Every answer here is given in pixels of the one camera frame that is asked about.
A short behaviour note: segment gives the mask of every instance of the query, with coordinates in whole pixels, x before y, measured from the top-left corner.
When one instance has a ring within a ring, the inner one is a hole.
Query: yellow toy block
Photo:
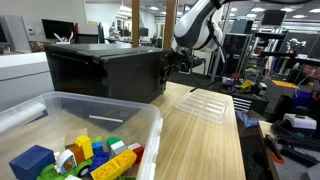
[[[127,149],[98,169],[92,171],[91,176],[94,180],[114,180],[129,169],[136,159],[137,155],[131,149]]]
[[[82,148],[85,160],[93,156],[91,140],[88,136],[78,137],[74,144]]]

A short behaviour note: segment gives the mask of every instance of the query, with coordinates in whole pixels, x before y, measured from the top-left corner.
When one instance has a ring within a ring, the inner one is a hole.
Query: clear plastic tray
[[[228,101],[214,95],[194,91],[188,93],[176,107],[182,111],[221,124],[225,119]]]
[[[46,93],[0,113],[0,177],[15,179],[8,162],[34,145],[64,150],[66,132],[87,128],[88,136],[119,137],[144,148],[129,175],[153,179],[162,119],[157,107],[114,99]]]

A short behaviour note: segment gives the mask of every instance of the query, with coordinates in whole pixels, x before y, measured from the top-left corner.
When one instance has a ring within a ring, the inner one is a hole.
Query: floor
[[[210,78],[200,75],[200,74],[194,74],[194,79],[200,83],[200,84],[208,84],[210,82]],[[295,93],[296,89],[294,88],[288,88],[288,87],[282,87],[282,86],[277,86],[275,85],[272,80],[280,80],[284,81],[285,77],[283,76],[272,76],[271,79],[263,79],[262,81],[266,83],[268,86],[268,90],[266,92],[266,97],[269,100],[269,104],[266,108],[265,113],[263,116],[267,118],[268,121],[272,122],[273,119],[273,111],[279,101],[279,98],[281,95],[287,95],[289,97],[292,97],[292,95]],[[189,74],[181,74],[181,73],[174,73],[169,81],[179,83],[179,84],[184,84],[188,86],[193,86],[193,87],[199,87],[197,83],[194,82],[192,79],[191,75]],[[221,82],[216,83],[215,85],[211,86],[208,88],[210,91],[215,91],[219,92],[221,87]],[[306,92],[311,92],[312,87],[310,85],[301,85],[300,90],[306,91]],[[270,177],[269,173],[265,173],[264,169],[262,168],[263,166],[266,166],[265,163],[263,163],[263,157],[262,156],[257,156],[259,155],[259,150],[261,149],[261,139],[259,136],[250,136],[250,137],[245,137],[245,138],[240,138],[240,143],[241,143],[241,149],[242,149],[242,155],[243,155],[243,161],[244,161],[244,167],[245,167],[245,172],[248,175],[247,179],[248,180],[256,180],[256,179],[272,179]],[[252,170],[252,173],[248,173],[251,169],[251,166],[254,164],[254,159],[258,159],[258,162],[261,165],[255,166],[255,168]]]

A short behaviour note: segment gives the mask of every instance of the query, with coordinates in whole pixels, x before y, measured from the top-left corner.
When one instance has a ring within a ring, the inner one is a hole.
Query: ceiling
[[[178,12],[183,12],[183,7],[185,4],[192,5],[197,0],[178,0]],[[87,3],[111,3],[111,4],[124,4],[125,6],[131,7],[132,0],[86,0]],[[140,0],[140,9],[144,9],[154,14],[155,16],[165,16],[161,14],[161,12],[166,11],[166,2],[167,0]],[[148,7],[157,7],[159,10],[151,10]],[[247,1],[247,2],[232,2],[230,4],[230,8],[237,8],[235,12],[229,12],[234,14],[231,19],[236,19],[238,16],[247,16],[248,14],[256,14],[256,19],[259,19],[263,15],[262,12],[252,12],[253,8],[263,8],[265,10],[280,10],[282,8],[289,7],[286,5],[278,5],[278,4],[270,4],[270,3],[262,3],[256,2],[256,0]],[[292,9],[295,9],[293,12],[287,12],[287,21],[308,21],[308,22],[320,22],[320,13],[310,13],[309,11],[312,9],[320,8],[319,0],[314,0],[313,2],[307,4],[301,4],[296,6],[290,6]],[[224,6],[224,13],[226,13],[227,5]],[[306,17],[295,19],[294,15],[305,15]]]

